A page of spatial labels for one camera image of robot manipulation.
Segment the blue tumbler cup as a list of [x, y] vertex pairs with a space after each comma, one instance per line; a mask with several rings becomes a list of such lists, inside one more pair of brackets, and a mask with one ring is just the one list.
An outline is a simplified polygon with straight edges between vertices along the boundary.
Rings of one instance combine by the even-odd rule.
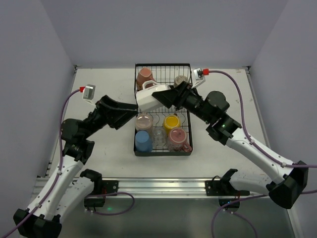
[[138, 152], [151, 152], [153, 149], [152, 139], [147, 131], [140, 130], [135, 135], [135, 147]]

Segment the salmon floral mug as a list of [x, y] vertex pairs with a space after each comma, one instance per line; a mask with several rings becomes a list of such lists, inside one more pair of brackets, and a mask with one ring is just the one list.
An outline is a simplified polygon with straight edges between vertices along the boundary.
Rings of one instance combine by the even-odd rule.
[[149, 68], [144, 67], [139, 71], [137, 75], [137, 79], [136, 79], [137, 90], [141, 91], [143, 83], [149, 80], [155, 81], [153, 77], [153, 73]]

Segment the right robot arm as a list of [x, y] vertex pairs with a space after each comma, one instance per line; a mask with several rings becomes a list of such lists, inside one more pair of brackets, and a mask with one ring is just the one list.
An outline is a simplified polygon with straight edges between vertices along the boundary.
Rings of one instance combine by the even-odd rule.
[[307, 185], [307, 165], [302, 161], [293, 163], [251, 137], [244, 126], [226, 113], [229, 103], [223, 93], [211, 91], [202, 99], [183, 82], [173, 89], [154, 92], [152, 96], [167, 108], [185, 108], [196, 115], [208, 124], [206, 131], [213, 140], [242, 154], [265, 174], [257, 176], [230, 169], [219, 181], [212, 182], [212, 188], [222, 195], [241, 190], [256, 192], [269, 196], [282, 208], [292, 208]]

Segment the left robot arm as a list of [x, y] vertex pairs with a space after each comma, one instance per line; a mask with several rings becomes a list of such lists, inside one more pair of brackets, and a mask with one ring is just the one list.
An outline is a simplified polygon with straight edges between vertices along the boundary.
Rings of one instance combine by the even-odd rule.
[[108, 96], [83, 119], [66, 119], [60, 124], [60, 141], [65, 145], [52, 176], [26, 209], [18, 209], [13, 220], [20, 235], [27, 238], [56, 238], [62, 221], [86, 197], [106, 197], [102, 174], [86, 169], [94, 148], [88, 137], [108, 125], [120, 129], [138, 113], [135, 104], [120, 103]]

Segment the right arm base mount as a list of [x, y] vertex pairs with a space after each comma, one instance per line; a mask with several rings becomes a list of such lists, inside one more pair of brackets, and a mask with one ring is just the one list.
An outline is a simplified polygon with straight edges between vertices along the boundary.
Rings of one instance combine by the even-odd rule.
[[234, 189], [229, 182], [225, 181], [220, 176], [215, 176], [210, 180], [206, 180], [205, 191], [206, 196], [217, 196], [220, 206], [238, 200], [241, 196], [250, 195], [249, 191]]

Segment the pink floral mug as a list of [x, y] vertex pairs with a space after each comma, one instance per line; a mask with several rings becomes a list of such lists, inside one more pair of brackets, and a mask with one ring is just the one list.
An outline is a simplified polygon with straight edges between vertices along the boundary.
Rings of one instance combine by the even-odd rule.
[[180, 127], [173, 128], [168, 134], [167, 147], [171, 152], [185, 151], [192, 152], [185, 130]]

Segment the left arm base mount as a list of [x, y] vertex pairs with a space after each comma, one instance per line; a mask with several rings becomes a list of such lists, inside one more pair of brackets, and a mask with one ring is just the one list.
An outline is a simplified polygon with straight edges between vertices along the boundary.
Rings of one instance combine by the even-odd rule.
[[[97, 187], [94, 187], [90, 195], [100, 195], [115, 193], [118, 191], [118, 180], [101, 180]], [[84, 199], [84, 206], [87, 209], [96, 211], [96, 208], [101, 208], [106, 203], [106, 197], [92, 197]]]

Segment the white ceramic mug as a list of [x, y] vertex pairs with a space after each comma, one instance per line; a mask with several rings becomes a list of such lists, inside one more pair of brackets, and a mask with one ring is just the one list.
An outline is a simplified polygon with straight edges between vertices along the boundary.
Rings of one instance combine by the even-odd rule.
[[136, 93], [136, 101], [141, 112], [147, 113], [163, 107], [163, 104], [152, 96], [154, 92], [169, 90], [171, 87], [166, 84], [159, 84], [148, 80], [142, 84], [142, 90]]

